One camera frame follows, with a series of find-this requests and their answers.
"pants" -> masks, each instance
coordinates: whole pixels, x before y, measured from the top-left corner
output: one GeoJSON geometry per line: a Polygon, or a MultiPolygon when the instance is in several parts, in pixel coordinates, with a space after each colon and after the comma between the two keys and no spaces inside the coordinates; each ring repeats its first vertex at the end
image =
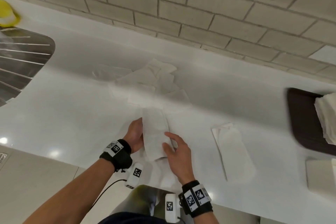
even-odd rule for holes
{"type": "Polygon", "coordinates": [[[140,185],[132,190],[128,197],[111,214],[129,212],[150,216],[151,210],[154,208],[153,216],[165,219],[165,197],[168,193],[168,191],[140,185]],[[159,199],[159,203],[155,206],[157,198],[159,199]]]}

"person's right hand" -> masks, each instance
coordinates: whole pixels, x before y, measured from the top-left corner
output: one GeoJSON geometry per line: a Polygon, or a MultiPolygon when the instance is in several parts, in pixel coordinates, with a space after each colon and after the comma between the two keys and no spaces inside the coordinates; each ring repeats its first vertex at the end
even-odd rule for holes
{"type": "Polygon", "coordinates": [[[184,185],[195,180],[193,166],[191,164],[191,150],[181,137],[176,134],[165,132],[167,137],[177,142],[178,148],[174,152],[167,144],[162,147],[168,157],[168,163],[171,171],[177,176],[179,182],[184,185]]]}

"person's left hand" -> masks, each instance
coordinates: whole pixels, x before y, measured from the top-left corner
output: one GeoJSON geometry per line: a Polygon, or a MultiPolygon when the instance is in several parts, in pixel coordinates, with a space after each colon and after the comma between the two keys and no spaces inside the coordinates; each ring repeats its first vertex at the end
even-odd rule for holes
{"type": "Polygon", "coordinates": [[[123,139],[129,146],[131,146],[132,153],[137,152],[143,147],[144,136],[142,135],[142,118],[131,122],[123,139]]]}

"white electronic device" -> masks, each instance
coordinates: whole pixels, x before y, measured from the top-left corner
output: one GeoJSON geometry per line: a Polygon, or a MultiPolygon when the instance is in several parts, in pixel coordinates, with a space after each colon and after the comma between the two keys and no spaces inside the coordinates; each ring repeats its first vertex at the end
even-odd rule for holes
{"type": "Polygon", "coordinates": [[[180,199],[176,194],[166,195],[165,219],[168,223],[177,223],[181,217],[180,199]]]}
{"type": "Polygon", "coordinates": [[[140,164],[139,162],[135,163],[133,168],[129,169],[130,175],[127,181],[125,182],[125,186],[130,189],[136,188],[139,184],[140,176],[141,176],[143,169],[144,169],[144,166],[142,164],[140,164]]]}

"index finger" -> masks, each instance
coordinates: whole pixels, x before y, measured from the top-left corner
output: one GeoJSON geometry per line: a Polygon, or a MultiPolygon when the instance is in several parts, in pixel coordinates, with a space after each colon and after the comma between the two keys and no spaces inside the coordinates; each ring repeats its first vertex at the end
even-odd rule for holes
{"type": "Polygon", "coordinates": [[[175,140],[178,146],[181,144],[186,144],[186,142],[179,135],[176,135],[170,132],[165,132],[165,136],[175,140]]]}

